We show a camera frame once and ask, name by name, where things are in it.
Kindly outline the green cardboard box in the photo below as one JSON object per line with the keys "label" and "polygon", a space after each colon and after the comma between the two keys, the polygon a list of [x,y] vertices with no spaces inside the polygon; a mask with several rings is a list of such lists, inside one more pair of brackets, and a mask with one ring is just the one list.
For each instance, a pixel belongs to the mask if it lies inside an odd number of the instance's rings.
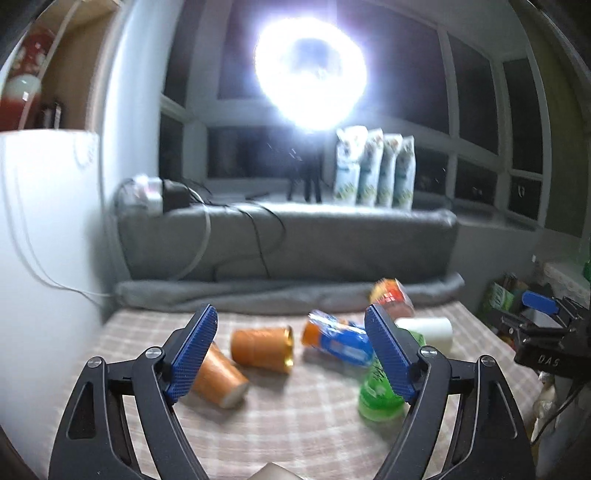
{"label": "green cardboard box", "polygon": [[505,273],[492,280],[485,290],[478,310],[478,317],[484,320],[494,309],[510,313],[519,312],[523,293],[528,289],[529,285],[514,273]]}

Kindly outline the red white vase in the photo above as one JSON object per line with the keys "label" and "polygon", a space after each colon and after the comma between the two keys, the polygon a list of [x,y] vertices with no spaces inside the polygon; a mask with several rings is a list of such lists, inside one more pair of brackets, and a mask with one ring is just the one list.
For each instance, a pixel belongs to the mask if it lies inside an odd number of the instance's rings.
{"label": "red white vase", "polygon": [[34,27],[21,43],[1,95],[1,131],[19,129],[23,113],[31,128],[41,100],[40,70],[55,39],[45,27]]}

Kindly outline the black power adapter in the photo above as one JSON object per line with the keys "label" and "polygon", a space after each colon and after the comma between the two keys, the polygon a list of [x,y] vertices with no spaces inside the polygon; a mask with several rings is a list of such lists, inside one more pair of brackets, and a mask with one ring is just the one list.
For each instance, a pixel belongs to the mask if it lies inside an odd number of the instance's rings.
{"label": "black power adapter", "polygon": [[190,207],[192,196],[189,188],[179,182],[162,181],[162,212],[164,214]]}

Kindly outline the black tripod stand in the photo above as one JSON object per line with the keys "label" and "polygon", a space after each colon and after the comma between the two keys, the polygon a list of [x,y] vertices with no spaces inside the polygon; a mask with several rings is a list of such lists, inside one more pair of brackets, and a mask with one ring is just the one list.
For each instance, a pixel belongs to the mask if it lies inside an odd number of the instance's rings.
{"label": "black tripod stand", "polygon": [[315,192],[315,203],[322,203],[322,151],[324,138],[320,133],[304,132],[294,139],[288,151],[290,173],[288,174],[287,201],[294,199],[298,180],[304,181],[304,201],[311,203],[311,192]]}

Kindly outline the blue orange snack cup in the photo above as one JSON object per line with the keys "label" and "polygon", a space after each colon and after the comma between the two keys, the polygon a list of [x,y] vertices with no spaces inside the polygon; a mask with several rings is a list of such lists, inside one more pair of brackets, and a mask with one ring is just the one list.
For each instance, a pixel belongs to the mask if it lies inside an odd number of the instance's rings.
{"label": "blue orange snack cup", "polygon": [[301,344],[360,367],[369,367],[374,358],[365,328],[319,310],[308,313]]}

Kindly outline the white green bag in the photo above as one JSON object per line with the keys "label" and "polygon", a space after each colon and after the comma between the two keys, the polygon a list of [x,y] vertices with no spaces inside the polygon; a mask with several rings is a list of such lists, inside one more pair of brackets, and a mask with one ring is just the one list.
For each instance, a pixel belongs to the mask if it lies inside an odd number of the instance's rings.
{"label": "white green bag", "polygon": [[335,203],[349,206],[356,204],[361,163],[366,152],[368,135],[369,130],[362,125],[349,126],[337,131],[335,183],[332,192]]}
{"label": "white green bag", "polygon": [[386,134],[384,137],[383,157],[378,183],[376,205],[390,208],[394,194],[394,173],[396,161],[401,152],[403,136],[401,134]]}
{"label": "white green bag", "polygon": [[384,132],[381,128],[369,131],[365,154],[360,162],[360,179],[356,203],[374,207],[377,201],[381,162],[384,152]]}
{"label": "white green bag", "polygon": [[404,137],[402,148],[396,161],[396,170],[394,170],[392,203],[394,208],[400,208],[405,211],[412,210],[416,169],[415,137]]}

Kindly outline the wooden wall shelf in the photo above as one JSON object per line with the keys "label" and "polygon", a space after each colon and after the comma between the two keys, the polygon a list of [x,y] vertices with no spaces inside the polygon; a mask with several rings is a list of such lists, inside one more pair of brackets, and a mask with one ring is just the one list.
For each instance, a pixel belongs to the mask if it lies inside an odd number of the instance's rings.
{"label": "wooden wall shelf", "polygon": [[124,1],[44,1],[41,11],[25,24],[4,66],[1,95],[13,60],[25,36],[34,27],[45,27],[55,39],[40,70],[41,100],[34,124],[19,129],[55,128],[100,131],[106,77],[120,33]]}

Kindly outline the orange paper cup white rim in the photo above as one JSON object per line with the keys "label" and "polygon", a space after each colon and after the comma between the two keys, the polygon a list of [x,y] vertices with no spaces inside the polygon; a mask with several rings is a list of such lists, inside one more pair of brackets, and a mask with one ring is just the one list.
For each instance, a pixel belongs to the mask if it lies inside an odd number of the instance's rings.
{"label": "orange paper cup white rim", "polygon": [[197,372],[191,391],[222,409],[238,406],[249,390],[249,380],[226,357],[215,343]]}

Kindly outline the green plastic cup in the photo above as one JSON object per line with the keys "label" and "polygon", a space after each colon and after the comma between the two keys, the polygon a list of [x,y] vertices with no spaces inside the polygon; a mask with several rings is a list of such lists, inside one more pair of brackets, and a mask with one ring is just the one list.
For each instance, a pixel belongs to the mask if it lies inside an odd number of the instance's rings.
{"label": "green plastic cup", "polygon": [[377,355],[363,379],[358,410],[363,418],[372,422],[387,422],[406,413],[406,402],[393,391]]}

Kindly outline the grey sofa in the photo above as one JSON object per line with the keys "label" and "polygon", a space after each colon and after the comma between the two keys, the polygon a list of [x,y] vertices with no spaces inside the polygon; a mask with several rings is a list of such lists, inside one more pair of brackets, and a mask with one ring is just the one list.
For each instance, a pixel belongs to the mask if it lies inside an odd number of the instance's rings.
{"label": "grey sofa", "polygon": [[134,280],[419,283],[445,275],[459,221],[449,210],[240,204],[118,219]]}

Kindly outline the white power strip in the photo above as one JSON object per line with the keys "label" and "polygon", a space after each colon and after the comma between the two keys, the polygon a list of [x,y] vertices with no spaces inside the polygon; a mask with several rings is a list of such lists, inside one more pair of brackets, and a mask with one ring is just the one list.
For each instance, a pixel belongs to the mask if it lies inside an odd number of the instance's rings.
{"label": "white power strip", "polygon": [[123,187],[121,201],[126,208],[159,216],[163,213],[163,181],[159,177],[136,175]]}

